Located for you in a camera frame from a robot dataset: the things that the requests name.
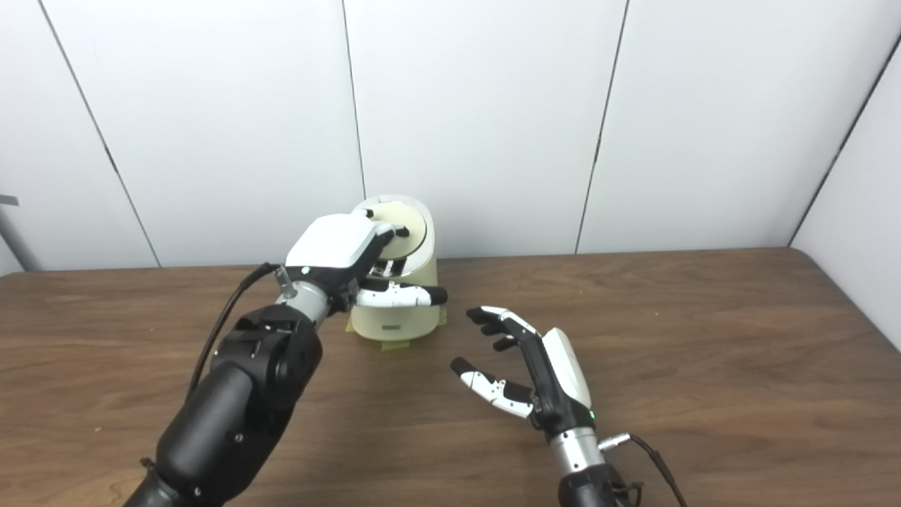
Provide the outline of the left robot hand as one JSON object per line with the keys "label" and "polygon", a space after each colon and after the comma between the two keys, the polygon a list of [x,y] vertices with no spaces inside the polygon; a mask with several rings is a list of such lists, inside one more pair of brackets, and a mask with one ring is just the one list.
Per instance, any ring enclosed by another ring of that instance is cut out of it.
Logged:
{"label": "left robot hand", "polygon": [[316,322],[353,307],[444,305],[448,293],[442,287],[369,277],[386,247],[412,237],[411,225],[374,220],[369,208],[321,216],[287,254],[284,269],[289,294],[282,296],[282,304]]}

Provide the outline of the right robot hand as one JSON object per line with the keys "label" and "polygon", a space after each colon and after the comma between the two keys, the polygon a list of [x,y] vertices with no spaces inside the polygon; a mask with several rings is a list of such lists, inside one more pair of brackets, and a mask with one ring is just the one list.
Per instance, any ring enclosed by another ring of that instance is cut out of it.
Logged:
{"label": "right robot hand", "polygon": [[457,357],[450,368],[493,407],[531,421],[548,441],[570,430],[595,430],[590,391],[572,344],[560,328],[545,333],[507,308],[481,306],[466,316],[485,336],[498,336],[493,350],[519,349],[531,385],[496,377]]}

